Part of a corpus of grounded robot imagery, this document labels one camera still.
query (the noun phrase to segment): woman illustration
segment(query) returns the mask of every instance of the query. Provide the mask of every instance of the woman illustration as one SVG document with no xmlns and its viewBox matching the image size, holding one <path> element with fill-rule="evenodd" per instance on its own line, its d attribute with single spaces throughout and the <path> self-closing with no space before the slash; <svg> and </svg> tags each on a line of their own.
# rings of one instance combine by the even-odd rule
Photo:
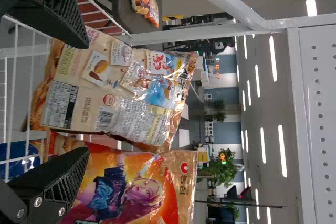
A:
<svg viewBox="0 0 336 224">
<path fill-rule="evenodd" d="M 77 195 L 77 199 L 81 201 L 81 206 L 77 206 L 79 207 L 78 212 L 81 214 L 76 217 L 76 220 L 102 221 L 100 223 L 103 224 L 124 224 L 160 208 L 161 184 L 155 179 L 141 177 L 158 156 L 153 156 L 146 163 L 144 169 L 138 173 L 138 177 L 127 185 L 124 173 L 125 158 L 134 154 L 119 154 L 117 167 L 106 169 L 103 177 L 96 177 L 85 191 Z M 86 209 L 91 210 L 89 210 L 91 214 L 85 219 L 82 216 L 83 204 Z"/>
</svg>

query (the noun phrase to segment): green plant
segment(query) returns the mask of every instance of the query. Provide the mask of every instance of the green plant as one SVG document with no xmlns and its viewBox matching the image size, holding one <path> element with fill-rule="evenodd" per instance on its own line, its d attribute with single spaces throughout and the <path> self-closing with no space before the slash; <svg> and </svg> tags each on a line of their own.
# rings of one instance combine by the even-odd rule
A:
<svg viewBox="0 0 336 224">
<path fill-rule="evenodd" d="M 233 215 L 235 217 L 235 220 L 237 220 L 240 217 L 240 211 L 234 205 L 226 205 L 226 207 L 231 208 L 233 210 Z"/>
<path fill-rule="evenodd" d="M 222 161 L 220 160 L 221 153 L 224 153 L 225 155 L 225 164 L 222 164 Z M 215 186 L 219 186 L 223 183 L 225 187 L 231 186 L 231 181 L 238 172 L 233 163 L 235 154 L 236 153 L 232 152 L 229 148 L 226 150 L 220 149 L 220 152 L 218 152 L 218 160 L 210 161 L 209 167 L 204 167 L 202 170 L 199 170 L 198 175 L 212 176 Z"/>
<path fill-rule="evenodd" d="M 226 118 L 226 115 L 222 112 L 218 112 L 214 115 L 213 119 L 217 120 L 217 122 L 223 123 Z"/>
</svg>

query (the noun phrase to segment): fluorescent light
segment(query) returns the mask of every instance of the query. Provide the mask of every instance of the fluorescent light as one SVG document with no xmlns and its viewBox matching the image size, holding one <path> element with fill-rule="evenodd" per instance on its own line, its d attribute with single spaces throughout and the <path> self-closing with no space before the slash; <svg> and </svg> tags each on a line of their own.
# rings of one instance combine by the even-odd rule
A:
<svg viewBox="0 0 336 224">
<path fill-rule="evenodd" d="M 250 224 L 250 216 L 249 216 L 248 208 L 246 208 L 246 219 L 247 219 L 247 224 Z"/>
<path fill-rule="evenodd" d="M 261 138 L 261 154 L 262 154 L 262 162 L 266 163 L 266 152 L 265 152 L 265 139 L 264 139 L 264 128 L 260 128 L 260 138 Z"/>
<path fill-rule="evenodd" d="M 236 47 L 236 51 L 238 51 L 238 47 L 237 47 L 237 36 L 235 36 L 235 47 Z"/>
<path fill-rule="evenodd" d="M 278 73 L 277 73 L 277 64 L 276 64 L 276 61 L 275 61 L 275 50 L 274 50 L 273 36 L 269 37 L 269 48 L 270 48 L 270 51 L 271 51 L 273 81 L 276 82 L 278 80 Z"/>
<path fill-rule="evenodd" d="M 247 188 L 246 171 L 244 171 L 244 186 L 245 186 L 245 188 Z"/>
<path fill-rule="evenodd" d="M 271 209 L 268 207 L 267 208 L 267 223 L 268 224 L 272 224 L 272 220 L 271 220 Z"/>
<path fill-rule="evenodd" d="M 284 139 L 284 131 L 282 129 L 282 125 L 278 126 L 278 130 L 279 130 L 279 143 L 280 143 L 280 157 L 281 157 L 282 175 L 285 178 L 287 178 L 287 165 L 286 165 L 285 143 L 283 141 L 283 139 Z"/>
<path fill-rule="evenodd" d="M 259 194 L 258 194 L 258 189 L 256 189 L 256 204 L 259 204 Z M 257 218 L 260 220 L 260 209 L 257 207 Z"/>
<path fill-rule="evenodd" d="M 239 66 L 237 65 L 237 77 L 238 77 L 238 82 L 239 82 Z"/>
<path fill-rule="evenodd" d="M 317 16 L 316 1 L 306 0 L 307 14 L 309 17 Z"/>
<path fill-rule="evenodd" d="M 255 69 L 256 69 L 257 95 L 258 97 L 260 97 L 259 69 L 257 64 L 255 65 Z"/>
<path fill-rule="evenodd" d="M 243 90 L 243 109 L 246 111 L 246 105 L 245 105 L 245 91 Z"/>
<path fill-rule="evenodd" d="M 247 130 L 245 130 L 245 142 L 246 142 L 246 151 L 248 152 L 248 137 L 247 137 Z"/>
<path fill-rule="evenodd" d="M 247 59 L 247 47 L 246 47 L 246 36 L 244 35 L 244 52 L 245 52 L 245 59 Z"/>
<path fill-rule="evenodd" d="M 244 149 L 244 132 L 241 131 L 242 148 Z"/>
<path fill-rule="evenodd" d="M 248 105 L 251 106 L 251 88 L 250 88 L 250 81 L 247 81 L 247 96 L 248 96 Z"/>
</svg>

